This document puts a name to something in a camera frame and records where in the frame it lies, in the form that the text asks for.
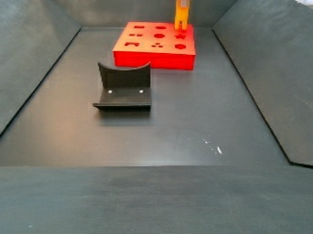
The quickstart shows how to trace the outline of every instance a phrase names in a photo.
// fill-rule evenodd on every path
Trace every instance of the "yellow peg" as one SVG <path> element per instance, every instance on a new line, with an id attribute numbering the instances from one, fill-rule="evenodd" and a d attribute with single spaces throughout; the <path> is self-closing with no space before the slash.
<path id="1" fill-rule="evenodd" d="M 176 0 L 175 29 L 187 29 L 190 0 Z"/>

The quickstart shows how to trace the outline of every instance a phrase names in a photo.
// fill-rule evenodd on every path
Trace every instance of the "red block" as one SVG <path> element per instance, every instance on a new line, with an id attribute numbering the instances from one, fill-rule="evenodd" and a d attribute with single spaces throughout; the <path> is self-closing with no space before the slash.
<path id="1" fill-rule="evenodd" d="M 154 69 L 192 69 L 195 48 L 192 26 L 175 30 L 174 24 L 130 22 L 112 49 L 115 65 Z"/>

